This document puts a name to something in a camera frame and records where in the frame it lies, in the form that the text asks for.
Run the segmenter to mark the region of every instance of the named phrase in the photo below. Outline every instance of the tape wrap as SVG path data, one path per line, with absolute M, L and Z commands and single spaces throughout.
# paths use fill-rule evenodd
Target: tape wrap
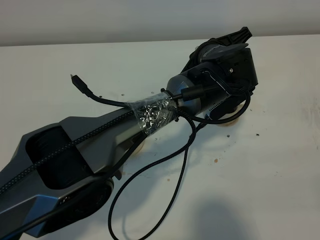
M 144 134 L 150 136 L 178 117 L 176 102 L 167 93 L 150 96 L 140 101 L 129 102 Z

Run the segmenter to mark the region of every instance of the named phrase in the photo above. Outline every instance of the white table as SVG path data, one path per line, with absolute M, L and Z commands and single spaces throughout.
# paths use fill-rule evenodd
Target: white table
M 0 47 L 0 169 L 23 134 L 68 116 L 94 117 L 116 109 L 81 94 L 70 74 L 78 74 L 98 96 L 139 100 L 166 87 L 202 42 Z M 199 132 L 174 206 L 149 239 L 319 239 L 320 35 L 248 42 L 259 81 L 250 110 L 234 126 Z M 189 134 L 181 120 L 149 137 L 124 166 L 112 198 L 132 173 L 174 152 Z M 121 239 L 137 239 L 159 220 L 182 161 L 180 155 L 151 168 L 124 191 L 113 215 Z M 42 239 L 111 239 L 110 203 Z

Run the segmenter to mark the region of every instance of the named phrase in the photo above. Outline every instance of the white wall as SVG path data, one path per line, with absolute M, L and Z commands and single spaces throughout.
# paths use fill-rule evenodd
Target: white wall
M 0 46 L 320 33 L 319 0 L 0 0 Z

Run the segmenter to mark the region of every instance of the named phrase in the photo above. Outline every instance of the robotic arm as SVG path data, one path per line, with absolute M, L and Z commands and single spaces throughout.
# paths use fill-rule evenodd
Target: robotic arm
M 245 43 L 251 36 L 244 27 L 204 42 L 161 90 L 164 98 L 201 127 L 239 117 L 258 84 Z M 113 177 L 121 179 L 123 163 L 146 138 L 125 103 L 95 96 L 78 76 L 72 82 L 95 101 L 123 108 L 100 117 L 68 117 L 22 136 L 0 172 L 1 240 L 19 239 L 23 232 L 38 238 L 99 210 L 112 193 Z M 234 116 L 218 120 L 245 100 Z M 205 118 L 196 117 L 203 112 Z

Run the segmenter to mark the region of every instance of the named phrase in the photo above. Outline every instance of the cable plug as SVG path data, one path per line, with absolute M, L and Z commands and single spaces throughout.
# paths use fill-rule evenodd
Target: cable plug
M 79 89 L 80 92 L 85 94 L 87 97 L 88 95 L 91 95 L 93 92 L 88 88 L 87 84 L 85 84 L 84 81 L 78 75 L 71 75 L 71 80 L 73 85 L 76 86 L 77 89 Z

